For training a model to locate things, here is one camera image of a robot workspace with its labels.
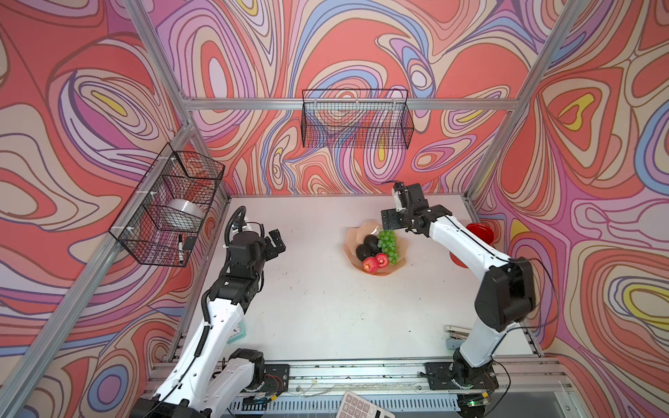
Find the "dark avocado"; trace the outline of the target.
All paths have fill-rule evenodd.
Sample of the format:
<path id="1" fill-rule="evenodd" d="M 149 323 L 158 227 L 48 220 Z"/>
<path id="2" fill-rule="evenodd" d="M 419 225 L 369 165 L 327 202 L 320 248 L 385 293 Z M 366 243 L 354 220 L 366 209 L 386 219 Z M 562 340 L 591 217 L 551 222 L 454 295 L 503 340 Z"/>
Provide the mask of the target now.
<path id="1" fill-rule="evenodd" d="M 356 257 L 359 259 L 359 261 L 366 261 L 366 259 L 369 259 L 370 257 L 373 257 L 374 254 L 372 253 L 372 250 L 369 246 L 365 244 L 359 245 L 355 249 L 355 254 Z"/>
<path id="2" fill-rule="evenodd" d="M 371 250 L 372 254 L 379 254 L 381 252 L 379 247 L 379 240 L 376 235 L 367 235 L 364 238 L 363 243 Z"/>

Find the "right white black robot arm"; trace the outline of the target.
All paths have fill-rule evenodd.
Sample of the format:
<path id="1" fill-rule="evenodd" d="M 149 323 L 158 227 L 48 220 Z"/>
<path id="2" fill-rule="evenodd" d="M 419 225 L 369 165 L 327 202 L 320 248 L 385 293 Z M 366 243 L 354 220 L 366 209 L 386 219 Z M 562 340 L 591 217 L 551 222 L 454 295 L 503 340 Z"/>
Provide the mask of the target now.
<path id="1" fill-rule="evenodd" d="M 395 180 L 395 208 L 382 211 L 383 229 L 423 235 L 454 254 L 478 279 L 477 321 L 452 357 L 449 377 L 459 388 L 473 386 L 488 372 L 508 332 L 536 308 L 532 264 L 496 250 L 467 229 L 450 210 L 432 206 L 423 188 Z"/>

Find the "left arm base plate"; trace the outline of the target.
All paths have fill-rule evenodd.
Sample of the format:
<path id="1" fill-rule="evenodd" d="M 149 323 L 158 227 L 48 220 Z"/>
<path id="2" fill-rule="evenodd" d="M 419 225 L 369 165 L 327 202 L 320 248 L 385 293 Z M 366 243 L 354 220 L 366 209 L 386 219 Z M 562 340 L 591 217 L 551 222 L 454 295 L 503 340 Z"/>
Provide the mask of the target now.
<path id="1" fill-rule="evenodd" d="M 277 363 L 265 365 L 260 382 L 252 382 L 240 395 L 271 397 L 289 390 L 290 365 Z"/>

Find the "green grape bunch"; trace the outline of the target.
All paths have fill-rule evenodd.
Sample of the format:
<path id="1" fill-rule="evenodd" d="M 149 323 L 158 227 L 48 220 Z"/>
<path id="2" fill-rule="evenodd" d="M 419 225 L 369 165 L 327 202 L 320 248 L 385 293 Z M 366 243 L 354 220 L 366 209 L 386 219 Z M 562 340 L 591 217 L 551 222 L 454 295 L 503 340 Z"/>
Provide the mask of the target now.
<path id="1" fill-rule="evenodd" d="M 380 231 L 377 235 L 378 247 L 387 255 L 390 264 L 395 265 L 399 261 L 399 252 L 397 246 L 397 237 L 394 231 Z"/>

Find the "red apple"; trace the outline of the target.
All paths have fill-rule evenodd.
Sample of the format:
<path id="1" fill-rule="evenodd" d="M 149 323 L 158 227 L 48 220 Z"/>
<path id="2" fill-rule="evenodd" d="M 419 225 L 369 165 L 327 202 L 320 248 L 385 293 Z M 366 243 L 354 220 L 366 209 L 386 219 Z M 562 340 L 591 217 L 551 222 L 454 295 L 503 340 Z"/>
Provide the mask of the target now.
<path id="1" fill-rule="evenodd" d="M 365 273 L 375 274 L 380 268 L 379 261 L 374 256 L 367 257 L 362 262 L 362 268 Z"/>
<path id="2" fill-rule="evenodd" d="M 390 258 L 385 253 L 379 253 L 375 258 L 379 269 L 387 268 L 390 265 Z"/>

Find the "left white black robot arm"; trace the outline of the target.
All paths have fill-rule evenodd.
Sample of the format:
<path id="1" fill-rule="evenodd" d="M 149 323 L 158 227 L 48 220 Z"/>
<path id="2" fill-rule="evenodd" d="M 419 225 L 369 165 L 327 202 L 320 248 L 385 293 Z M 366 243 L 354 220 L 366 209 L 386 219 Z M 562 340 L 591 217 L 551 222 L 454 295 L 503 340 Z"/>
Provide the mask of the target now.
<path id="1" fill-rule="evenodd" d="M 200 297 L 202 319 L 171 374 L 149 399 L 139 399 L 132 417 L 221 417 L 245 390 L 267 379 L 263 353 L 224 352 L 265 284 L 264 267 L 286 250 L 279 230 L 266 231 L 238 207 L 224 230 L 226 258 L 214 284 Z"/>

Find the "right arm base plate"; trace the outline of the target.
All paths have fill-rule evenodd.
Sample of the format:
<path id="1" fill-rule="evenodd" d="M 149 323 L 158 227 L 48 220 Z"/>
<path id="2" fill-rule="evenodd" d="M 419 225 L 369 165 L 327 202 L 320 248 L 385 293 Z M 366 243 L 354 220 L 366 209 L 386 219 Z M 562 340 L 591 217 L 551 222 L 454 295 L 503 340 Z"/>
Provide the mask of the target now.
<path id="1" fill-rule="evenodd" d="M 499 388 L 491 364 L 470 367 L 467 362 L 426 362 L 421 376 L 427 379 L 430 390 L 494 392 Z"/>

